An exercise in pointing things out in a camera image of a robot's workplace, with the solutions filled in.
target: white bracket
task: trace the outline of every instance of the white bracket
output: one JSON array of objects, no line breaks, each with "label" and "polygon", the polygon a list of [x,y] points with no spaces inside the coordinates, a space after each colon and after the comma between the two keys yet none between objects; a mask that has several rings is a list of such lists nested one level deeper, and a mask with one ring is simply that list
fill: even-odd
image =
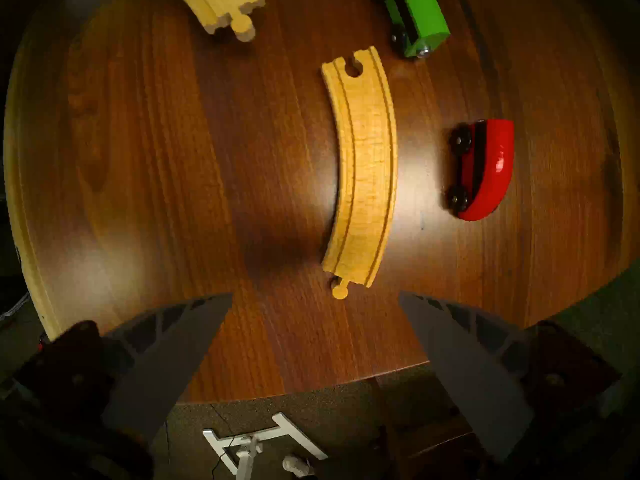
[{"label": "white bracket", "polygon": [[298,427],[296,427],[283,413],[277,413],[273,415],[271,419],[275,421],[275,423],[278,425],[277,427],[244,433],[235,437],[231,436],[218,438],[216,436],[216,433],[211,429],[204,429],[202,431],[202,434],[233,475],[236,475],[238,473],[238,465],[236,465],[235,461],[229,454],[227,454],[225,450],[231,445],[232,442],[234,446],[248,446],[251,444],[252,439],[255,439],[255,441],[257,442],[263,442],[265,440],[275,439],[276,437],[289,435],[293,440],[299,443],[317,459],[327,459],[328,456],[316,444],[311,442],[311,439],[303,434],[300,429],[298,429]]},{"label": "white bracket", "polygon": [[263,451],[263,445],[258,442],[255,436],[251,437],[249,445],[242,445],[237,452],[238,471],[235,474],[235,480],[250,480],[251,472],[254,469],[254,458],[258,453]]}]

